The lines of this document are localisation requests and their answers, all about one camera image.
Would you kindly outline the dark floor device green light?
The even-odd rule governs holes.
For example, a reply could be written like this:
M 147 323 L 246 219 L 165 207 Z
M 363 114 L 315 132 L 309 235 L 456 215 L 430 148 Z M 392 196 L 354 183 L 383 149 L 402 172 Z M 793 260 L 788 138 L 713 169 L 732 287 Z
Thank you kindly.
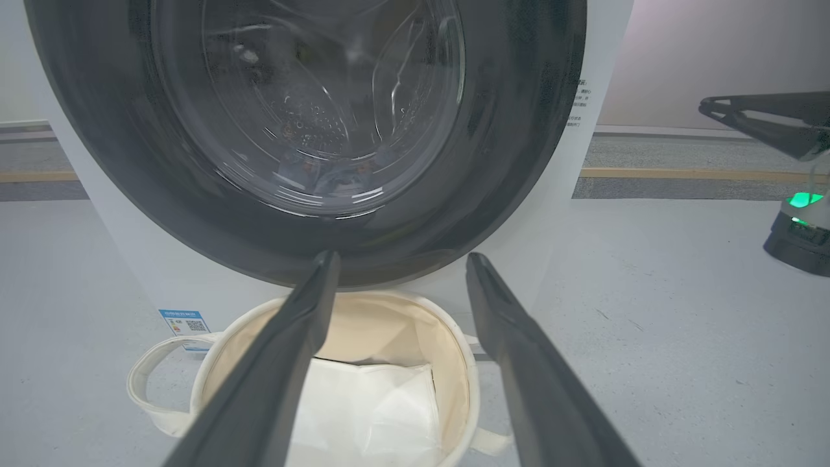
M 830 278 L 830 190 L 797 192 L 783 200 L 764 251 L 792 268 Z

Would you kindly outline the blue energy label sticker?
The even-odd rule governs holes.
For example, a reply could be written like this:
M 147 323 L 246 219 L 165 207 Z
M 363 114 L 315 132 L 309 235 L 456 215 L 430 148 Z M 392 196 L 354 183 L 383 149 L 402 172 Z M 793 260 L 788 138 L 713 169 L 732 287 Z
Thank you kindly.
M 198 311 L 185 310 L 158 310 L 175 337 L 202 336 L 210 333 L 208 325 Z M 204 342 L 185 342 L 181 347 L 185 352 L 204 353 L 210 349 L 210 344 Z

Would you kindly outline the cream canvas laundry basket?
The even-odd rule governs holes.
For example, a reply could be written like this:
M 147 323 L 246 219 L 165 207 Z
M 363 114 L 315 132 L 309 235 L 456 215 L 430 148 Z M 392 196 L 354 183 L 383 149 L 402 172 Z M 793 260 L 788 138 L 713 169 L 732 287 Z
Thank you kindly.
M 436 467 L 457 467 L 469 449 L 495 457 L 513 442 L 511 435 L 478 425 L 474 342 L 439 305 L 421 296 L 342 293 L 334 299 L 326 340 L 313 359 L 350 365 L 430 365 L 444 453 Z

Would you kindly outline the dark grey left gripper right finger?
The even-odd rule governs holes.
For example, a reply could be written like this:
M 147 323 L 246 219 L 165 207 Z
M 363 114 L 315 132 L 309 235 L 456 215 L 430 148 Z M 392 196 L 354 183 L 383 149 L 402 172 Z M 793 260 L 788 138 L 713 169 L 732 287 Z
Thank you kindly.
M 466 258 L 481 346 L 501 369 L 521 467 L 641 467 L 486 255 Z

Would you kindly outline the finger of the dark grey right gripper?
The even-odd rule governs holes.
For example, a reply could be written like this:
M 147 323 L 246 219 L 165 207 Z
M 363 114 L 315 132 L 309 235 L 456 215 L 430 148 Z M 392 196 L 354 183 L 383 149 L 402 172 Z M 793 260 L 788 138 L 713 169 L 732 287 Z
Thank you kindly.
M 830 112 L 795 115 L 751 108 L 700 108 L 699 112 L 798 162 L 812 162 L 830 151 Z
M 723 125 L 753 122 L 830 126 L 830 91 L 708 97 L 700 114 Z

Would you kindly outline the white front-load washing machine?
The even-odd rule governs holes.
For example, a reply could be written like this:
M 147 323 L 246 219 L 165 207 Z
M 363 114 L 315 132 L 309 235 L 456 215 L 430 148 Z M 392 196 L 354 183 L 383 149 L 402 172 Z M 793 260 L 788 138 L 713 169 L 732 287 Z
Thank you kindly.
M 475 331 L 528 311 L 635 0 L 23 0 L 40 101 L 149 301 L 222 331 L 323 251 Z

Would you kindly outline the white bag inside basket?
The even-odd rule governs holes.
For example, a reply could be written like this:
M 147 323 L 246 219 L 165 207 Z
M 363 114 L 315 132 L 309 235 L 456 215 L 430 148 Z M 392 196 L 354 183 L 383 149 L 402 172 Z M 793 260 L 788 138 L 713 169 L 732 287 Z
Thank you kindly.
M 313 359 L 284 467 L 436 467 L 432 367 Z

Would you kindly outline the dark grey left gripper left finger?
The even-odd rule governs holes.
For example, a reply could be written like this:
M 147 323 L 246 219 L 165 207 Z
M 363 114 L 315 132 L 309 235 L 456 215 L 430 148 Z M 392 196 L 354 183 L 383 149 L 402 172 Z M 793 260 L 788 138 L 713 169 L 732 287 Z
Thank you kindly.
M 340 256 L 311 271 L 263 326 L 163 467 L 284 467 L 311 359 L 326 340 Z

